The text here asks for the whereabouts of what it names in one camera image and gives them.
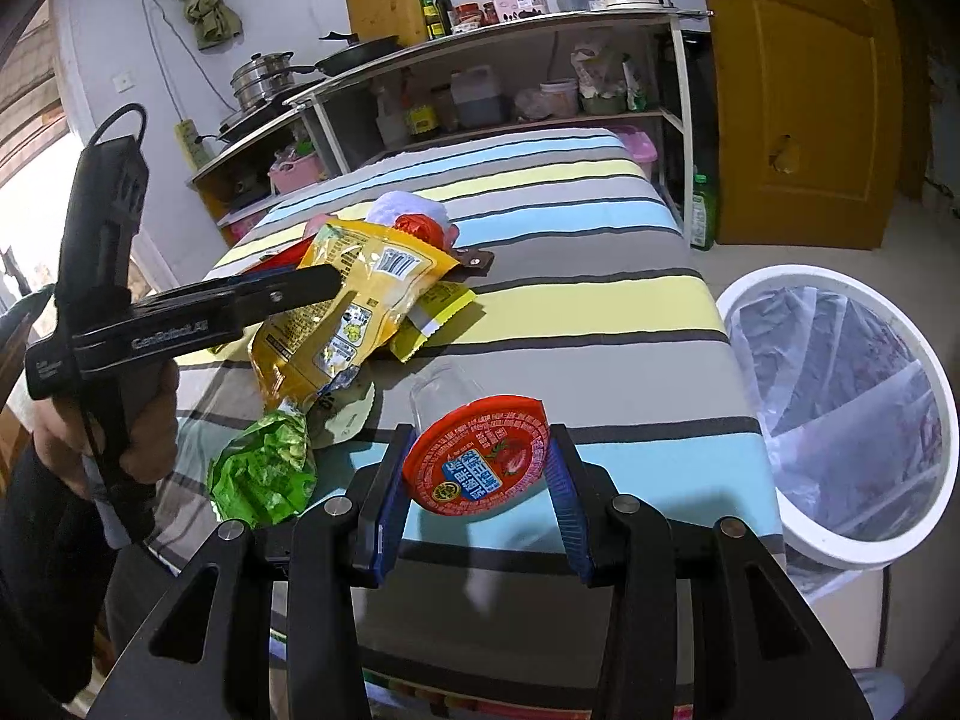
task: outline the black sleeve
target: black sleeve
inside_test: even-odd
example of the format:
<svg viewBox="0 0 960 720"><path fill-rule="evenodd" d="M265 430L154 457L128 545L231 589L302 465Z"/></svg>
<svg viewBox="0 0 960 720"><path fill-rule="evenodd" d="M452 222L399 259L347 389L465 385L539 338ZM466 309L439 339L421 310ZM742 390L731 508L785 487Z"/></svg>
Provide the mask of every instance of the black sleeve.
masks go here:
<svg viewBox="0 0 960 720"><path fill-rule="evenodd" d="M0 506L0 648L54 699L72 701L90 680L115 553L93 504L46 469L32 443Z"/></svg>

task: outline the blue label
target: blue label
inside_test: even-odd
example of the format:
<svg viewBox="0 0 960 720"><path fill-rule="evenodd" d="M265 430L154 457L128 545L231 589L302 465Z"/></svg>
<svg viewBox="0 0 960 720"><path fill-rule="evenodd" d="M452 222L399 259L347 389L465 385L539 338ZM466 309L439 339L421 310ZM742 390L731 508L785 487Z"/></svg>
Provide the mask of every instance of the blue label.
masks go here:
<svg viewBox="0 0 960 720"><path fill-rule="evenodd" d="M443 469L443 475L448 480L460 485L464 498L472 501L479 501L503 486L503 482L493 473L476 449L468 449L464 454L447 461L440 468Z"/></svg>

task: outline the green detergent bottle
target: green detergent bottle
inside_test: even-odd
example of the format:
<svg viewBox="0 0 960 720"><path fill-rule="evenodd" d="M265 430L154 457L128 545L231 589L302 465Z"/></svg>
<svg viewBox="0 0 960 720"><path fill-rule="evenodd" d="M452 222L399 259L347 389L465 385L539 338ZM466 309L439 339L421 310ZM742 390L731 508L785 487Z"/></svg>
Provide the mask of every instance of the green detergent bottle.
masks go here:
<svg viewBox="0 0 960 720"><path fill-rule="evenodd" d="M717 230L717 195L707 177L698 172L693 176L693 233L690 245L701 251L713 246Z"/></svg>

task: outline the door panel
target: door panel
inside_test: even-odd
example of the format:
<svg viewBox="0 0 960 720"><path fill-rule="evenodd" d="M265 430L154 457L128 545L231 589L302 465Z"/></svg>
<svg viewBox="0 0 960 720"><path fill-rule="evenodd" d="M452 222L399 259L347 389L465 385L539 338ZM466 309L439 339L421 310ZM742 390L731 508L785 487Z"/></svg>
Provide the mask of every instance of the door panel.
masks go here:
<svg viewBox="0 0 960 720"><path fill-rule="evenodd" d="M891 0L707 0L720 242L872 248L899 165Z"/></svg>

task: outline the tiled floor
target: tiled floor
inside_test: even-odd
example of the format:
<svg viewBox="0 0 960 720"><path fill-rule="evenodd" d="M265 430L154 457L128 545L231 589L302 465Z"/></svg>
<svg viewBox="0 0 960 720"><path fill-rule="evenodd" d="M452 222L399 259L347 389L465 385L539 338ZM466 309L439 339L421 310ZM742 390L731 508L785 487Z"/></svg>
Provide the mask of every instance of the tiled floor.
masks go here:
<svg viewBox="0 0 960 720"><path fill-rule="evenodd" d="M715 296L740 276L771 265L816 265L853 276L913 320L960 392L960 220L946 210L896 204L876 251L717 245L692 253ZM881 590L881 574L872 572L814 605L850 666L875 663ZM960 496L954 496L930 537L893 566L884 665L908 690L915 688L958 620Z"/></svg>

